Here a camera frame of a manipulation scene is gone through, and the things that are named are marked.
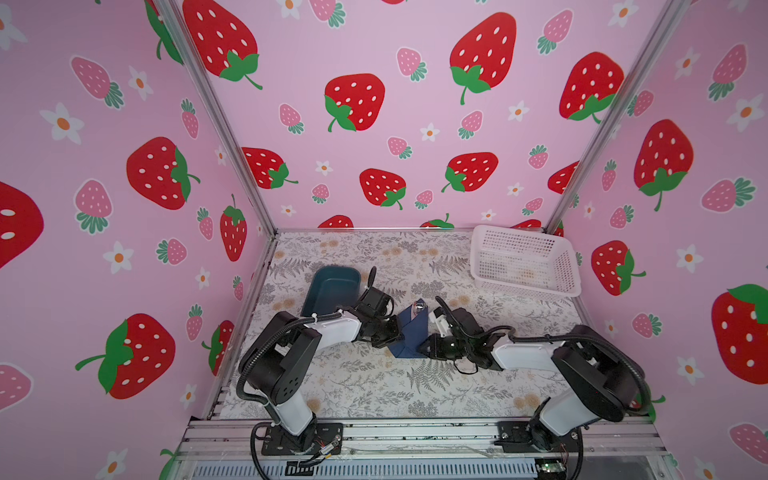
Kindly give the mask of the blue paper napkin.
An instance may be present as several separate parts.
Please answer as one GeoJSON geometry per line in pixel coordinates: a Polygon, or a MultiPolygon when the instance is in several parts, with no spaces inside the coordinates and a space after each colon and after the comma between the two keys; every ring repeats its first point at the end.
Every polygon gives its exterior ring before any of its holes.
{"type": "Polygon", "coordinates": [[[412,315],[412,305],[404,309],[397,315],[398,323],[405,335],[405,338],[393,345],[388,346],[390,353],[395,358],[417,359],[425,358],[426,355],[420,351],[421,345],[428,339],[428,307],[418,316],[412,315]]]}

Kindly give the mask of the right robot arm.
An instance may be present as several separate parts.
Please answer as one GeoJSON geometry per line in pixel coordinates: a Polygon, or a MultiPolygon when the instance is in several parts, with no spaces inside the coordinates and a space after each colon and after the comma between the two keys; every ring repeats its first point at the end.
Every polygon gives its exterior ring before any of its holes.
{"type": "Polygon", "coordinates": [[[516,336],[508,326],[476,334],[458,324],[450,330],[430,335],[419,352],[434,360],[467,360],[477,371],[545,370],[566,380],[566,390],[543,401],[511,443],[552,451],[597,421],[618,423],[650,411],[650,387],[642,368],[587,325],[539,337],[516,336]]]}

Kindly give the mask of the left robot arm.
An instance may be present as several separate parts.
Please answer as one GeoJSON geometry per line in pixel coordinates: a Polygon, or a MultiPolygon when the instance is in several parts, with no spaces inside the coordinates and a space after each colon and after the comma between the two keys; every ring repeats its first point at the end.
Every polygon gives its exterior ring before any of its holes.
{"type": "Polygon", "coordinates": [[[315,354],[341,343],[384,348],[405,338],[394,315],[370,317],[352,308],[326,315],[276,314],[238,366],[239,399],[264,407],[276,427],[302,450],[316,435],[317,418],[300,388],[315,354]]]}

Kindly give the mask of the dark teal plastic bin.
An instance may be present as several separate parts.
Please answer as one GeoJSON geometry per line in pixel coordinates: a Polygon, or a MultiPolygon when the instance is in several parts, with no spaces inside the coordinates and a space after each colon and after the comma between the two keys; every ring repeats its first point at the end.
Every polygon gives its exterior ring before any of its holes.
{"type": "Polygon", "coordinates": [[[352,306],[359,298],[361,274],[354,268],[329,265],[320,268],[311,281],[301,310],[302,317],[334,313],[352,306]]]}

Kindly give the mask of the white plastic basket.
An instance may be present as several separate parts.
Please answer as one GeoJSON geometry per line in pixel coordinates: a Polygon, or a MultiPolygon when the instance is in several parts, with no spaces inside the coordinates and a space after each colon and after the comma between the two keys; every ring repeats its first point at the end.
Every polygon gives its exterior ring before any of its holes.
{"type": "Polygon", "coordinates": [[[470,273],[481,290],[536,300],[559,301],[582,292],[572,244],[563,237],[521,229],[475,227],[470,273]]]}

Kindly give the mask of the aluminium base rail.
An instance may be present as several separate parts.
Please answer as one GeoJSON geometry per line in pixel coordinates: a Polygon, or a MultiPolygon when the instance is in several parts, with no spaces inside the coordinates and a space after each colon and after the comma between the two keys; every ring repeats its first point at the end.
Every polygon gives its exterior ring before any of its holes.
{"type": "Polygon", "coordinates": [[[552,452],[512,445],[521,419],[344,419],[337,452],[312,467],[301,456],[260,457],[253,420],[194,421],[173,479],[680,479],[645,418],[598,422],[552,452]]]}

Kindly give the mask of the aluminium corner post left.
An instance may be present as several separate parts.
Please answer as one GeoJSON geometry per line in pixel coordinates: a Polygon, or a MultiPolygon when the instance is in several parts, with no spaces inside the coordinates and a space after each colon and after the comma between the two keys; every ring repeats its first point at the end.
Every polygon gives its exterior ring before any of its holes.
{"type": "Polygon", "coordinates": [[[201,101],[211,119],[221,144],[232,162],[233,169],[245,191],[245,195],[257,214],[266,235],[270,239],[274,239],[278,234],[278,229],[259,194],[256,180],[248,167],[245,156],[237,142],[226,113],[208,78],[208,72],[199,58],[189,30],[184,24],[181,7],[176,1],[160,0],[157,1],[156,4],[163,16],[164,23],[171,39],[183,59],[185,68],[201,97],[201,101]]]}

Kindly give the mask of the aluminium corner post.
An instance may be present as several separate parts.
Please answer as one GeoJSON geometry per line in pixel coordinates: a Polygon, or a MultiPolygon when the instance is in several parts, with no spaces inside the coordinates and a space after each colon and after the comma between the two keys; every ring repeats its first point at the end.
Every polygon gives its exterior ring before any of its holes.
{"type": "Polygon", "coordinates": [[[248,167],[245,156],[237,142],[226,113],[208,78],[208,72],[199,58],[189,30],[184,24],[181,7],[176,1],[160,0],[157,1],[156,4],[163,16],[164,23],[171,39],[183,59],[185,68],[201,97],[201,101],[211,119],[221,144],[232,162],[233,169],[245,191],[245,195],[257,214],[266,235],[270,239],[274,239],[278,234],[278,229],[259,194],[256,180],[248,167]]]}
{"type": "Polygon", "coordinates": [[[690,2],[684,0],[669,0],[664,4],[646,40],[639,49],[632,67],[625,75],[625,80],[616,99],[612,102],[608,113],[587,145],[561,200],[553,211],[548,224],[544,227],[545,233],[553,235],[559,223],[566,217],[575,196],[589,179],[595,164],[611,142],[611,135],[624,118],[630,100],[651,73],[689,6],[690,2]]]}

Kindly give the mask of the aluminium corner post right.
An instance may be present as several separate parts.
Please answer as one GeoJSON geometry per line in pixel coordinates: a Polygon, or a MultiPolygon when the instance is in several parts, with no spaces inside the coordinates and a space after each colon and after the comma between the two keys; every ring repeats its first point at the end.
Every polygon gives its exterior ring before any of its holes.
{"type": "Polygon", "coordinates": [[[544,227],[545,233],[553,235],[559,223],[566,217],[575,196],[589,179],[595,164],[611,142],[611,135],[624,118],[630,100],[651,73],[689,6],[690,2],[684,0],[669,0],[664,4],[646,40],[639,49],[632,67],[625,75],[625,80],[616,99],[612,102],[608,113],[587,145],[561,200],[553,211],[548,224],[544,227]]]}

